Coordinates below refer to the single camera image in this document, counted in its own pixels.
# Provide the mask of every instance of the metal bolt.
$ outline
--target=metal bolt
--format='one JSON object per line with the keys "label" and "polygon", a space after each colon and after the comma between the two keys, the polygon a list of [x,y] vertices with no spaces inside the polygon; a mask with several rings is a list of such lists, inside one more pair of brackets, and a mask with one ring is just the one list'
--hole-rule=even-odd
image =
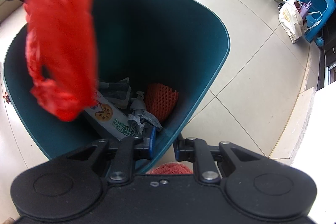
{"label": "metal bolt", "polygon": [[110,175],[110,179],[112,180],[123,180],[126,177],[124,172],[116,171]]}
{"label": "metal bolt", "polygon": [[206,180],[214,180],[216,178],[219,177],[217,172],[213,172],[213,171],[206,171],[204,173],[202,173],[202,177]]}
{"label": "metal bolt", "polygon": [[149,185],[153,187],[158,187],[160,183],[158,183],[157,181],[151,181]]}
{"label": "metal bolt", "polygon": [[169,183],[169,181],[168,181],[168,180],[166,180],[166,179],[162,179],[162,180],[160,180],[160,183],[161,183],[161,184],[168,184],[168,183]]}

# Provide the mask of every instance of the blue plastic stool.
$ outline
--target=blue plastic stool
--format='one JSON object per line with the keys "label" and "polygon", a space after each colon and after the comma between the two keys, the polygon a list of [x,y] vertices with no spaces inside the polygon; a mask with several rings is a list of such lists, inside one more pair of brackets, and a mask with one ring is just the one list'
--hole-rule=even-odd
{"label": "blue plastic stool", "polygon": [[[311,42],[314,36],[318,33],[319,30],[322,29],[323,25],[326,23],[326,21],[329,19],[329,17],[335,10],[336,3],[334,2],[334,0],[299,0],[299,1],[302,1],[304,3],[308,3],[309,1],[311,1],[312,5],[310,7],[309,12],[321,12],[323,15],[320,24],[306,31],[304,34],[306,39],[309,42]],[[311,27],[312,25],[314,25],[314,23],[316,23],[321,19],[321,15],[319,13],[308,15],[306,19],[307,19],[307,27]]]}

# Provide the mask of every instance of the red plastic bag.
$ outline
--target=red plastic bag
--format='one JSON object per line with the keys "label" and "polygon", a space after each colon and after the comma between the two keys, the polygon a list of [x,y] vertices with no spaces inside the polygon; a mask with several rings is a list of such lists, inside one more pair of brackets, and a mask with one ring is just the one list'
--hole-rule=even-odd
{"label": "red plastic bag", "polygon": [[[97,49],[92,0],[26,0],[26,60],[40,106],[71,121],[95,104]],[[42,76],[44,66],[51,79]]]}

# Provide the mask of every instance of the teal trash can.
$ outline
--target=teal trash can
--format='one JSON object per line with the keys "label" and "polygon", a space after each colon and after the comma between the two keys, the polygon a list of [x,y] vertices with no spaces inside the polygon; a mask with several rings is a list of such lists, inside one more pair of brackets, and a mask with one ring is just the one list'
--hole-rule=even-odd
{"label": "teal trash can", "polygon": [[[213,12],[194,0],[94,0],[92,14],[101,79],[114,82],[128,76],[135,91],[162,83],[179,92],[157,134],[152,161],[137,165],[145,172],[167,151],[216,78],[229,53],[228,32]],[[36,144],[52,159],[100,138],[83,115],[61,122],[37,104],[30,93],[25,40],[26,26],[7,51],[3,76]]]}

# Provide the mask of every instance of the printed cookie image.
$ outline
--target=printed cookie image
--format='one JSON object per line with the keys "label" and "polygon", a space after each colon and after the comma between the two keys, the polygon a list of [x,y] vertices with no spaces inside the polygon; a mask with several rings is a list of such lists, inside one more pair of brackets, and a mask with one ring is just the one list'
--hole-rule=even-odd
{"label": "printed cookie image", "polygon": [[102,109],[101,111],[95,113],[97,120],[101,122],[109,121],[113,115],[111,107],[108,104],[101,104],[99,101],[97,101],[97,103],[98,106]]}

